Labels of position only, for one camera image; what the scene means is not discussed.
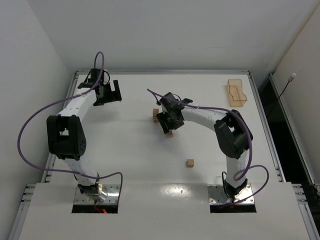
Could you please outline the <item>wooden cube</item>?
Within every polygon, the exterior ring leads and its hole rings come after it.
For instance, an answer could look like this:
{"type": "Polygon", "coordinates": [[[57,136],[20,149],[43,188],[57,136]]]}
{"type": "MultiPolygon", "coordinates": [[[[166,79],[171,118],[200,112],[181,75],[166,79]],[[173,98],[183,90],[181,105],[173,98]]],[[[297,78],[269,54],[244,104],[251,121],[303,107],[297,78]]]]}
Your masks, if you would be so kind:
{"type": "Polygon", "coordinates": [[[170,130],[167,134],[166,134],[167,138],[172,138],[173,137],[173,132],[170,130]]]}
{"type": "Polygon", "coordinates": [[[159,113],[159,109],[158,109],[158,108],[154,108],[154,109],[152,110],[152,115],[153,115],[153,116],[156,116],[158,113],[159,113]]]}
{"type": "Polygon", "coordinates": [[[157,122],[158,122],[158,118],[157,118],[156,116],[153,116],[153,117],[152,117],[152,120],[153,120],[154,123],[157,123],[157,122]]]}

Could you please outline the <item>transparent orange plastic box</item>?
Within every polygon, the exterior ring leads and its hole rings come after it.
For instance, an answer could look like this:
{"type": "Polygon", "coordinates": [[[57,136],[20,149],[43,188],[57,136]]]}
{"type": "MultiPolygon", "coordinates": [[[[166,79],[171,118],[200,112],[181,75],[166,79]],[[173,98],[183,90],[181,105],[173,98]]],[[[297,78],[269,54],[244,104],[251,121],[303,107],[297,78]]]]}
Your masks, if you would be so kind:
{"type": "Polygon", "coordinates": [[[243,92],[241,79],[228,79],[225,88],[230,107],[240,108],[245,105],[248,99],[243,92]]]}

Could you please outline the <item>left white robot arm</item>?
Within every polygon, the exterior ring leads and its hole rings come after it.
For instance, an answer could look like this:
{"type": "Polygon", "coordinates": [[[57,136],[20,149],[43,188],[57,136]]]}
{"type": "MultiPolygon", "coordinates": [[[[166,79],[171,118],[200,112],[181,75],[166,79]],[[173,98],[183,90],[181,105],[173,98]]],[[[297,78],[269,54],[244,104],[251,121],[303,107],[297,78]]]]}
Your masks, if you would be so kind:
{"type": "Polygon", "coordinates": [[[46,120],[49,152],[68,165],[80,193],[96,202],[104,201],[108,194],[100,182],[99,174],[90,167],[89,160],[83,156],[87,140],[82,120],[90,107],[122,100],[119,82],[113,80],[112,89],[111,81],[105,81],[105,78],[109,77],[105,70],[92,68],[66,107],[46,120]]]}

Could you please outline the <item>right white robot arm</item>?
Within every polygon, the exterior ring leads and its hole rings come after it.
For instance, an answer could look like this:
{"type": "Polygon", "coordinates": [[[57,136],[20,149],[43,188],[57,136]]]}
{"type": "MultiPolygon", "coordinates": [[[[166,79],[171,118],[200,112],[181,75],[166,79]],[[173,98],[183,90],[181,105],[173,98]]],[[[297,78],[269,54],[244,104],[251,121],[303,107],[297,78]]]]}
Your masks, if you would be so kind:
{"type": "Polygon", "coordinates": [[[235,199],[247,185],[246,173],[252,161],[253,135],[236,110],[205,109],[191,106],[188,98],[177,99],[168,92],[156,101],[161,111],[156,112],[164,134],[182,127],[185,122],[193,122],[212,130],[218,146],[226,157],[226,176],[222,181],[224,193],[235,199]]]}

